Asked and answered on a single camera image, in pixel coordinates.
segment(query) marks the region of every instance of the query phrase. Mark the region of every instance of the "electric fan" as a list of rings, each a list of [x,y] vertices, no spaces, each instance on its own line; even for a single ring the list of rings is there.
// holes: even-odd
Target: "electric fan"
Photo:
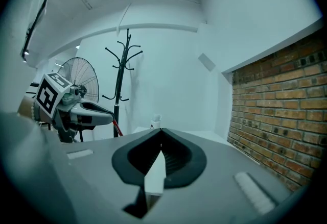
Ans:
[[[79,57],[72,58],[62,65],[58,73],[78,86],[82,98],[99,102],[98,78],[88,61]]]

